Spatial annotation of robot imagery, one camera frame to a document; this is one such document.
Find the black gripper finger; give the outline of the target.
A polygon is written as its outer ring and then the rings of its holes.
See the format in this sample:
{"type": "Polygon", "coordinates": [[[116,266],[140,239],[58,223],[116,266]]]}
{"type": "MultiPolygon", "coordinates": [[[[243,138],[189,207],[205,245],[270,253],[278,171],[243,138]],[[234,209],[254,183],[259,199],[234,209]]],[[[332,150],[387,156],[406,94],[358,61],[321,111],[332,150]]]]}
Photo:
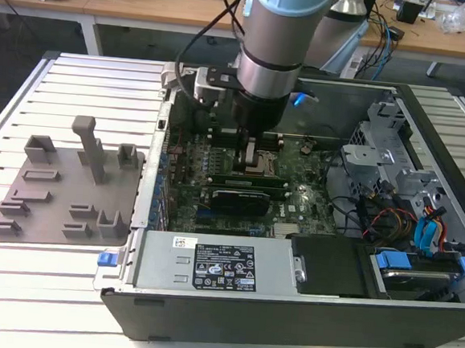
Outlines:
{"type": "Polygon", "coordinates": [[[233,158],[233,170],[244,171],[245,154],[247,149],[247,134],[245,129],[238,129],[236,133],[235,155],[233,158]]]}
{"type": "Polygon", "coordinates": [[[264,161],[257,150],[257,140],[249,137],[244,157],[245,172],[262,174],[264,172],[264,161]]]}

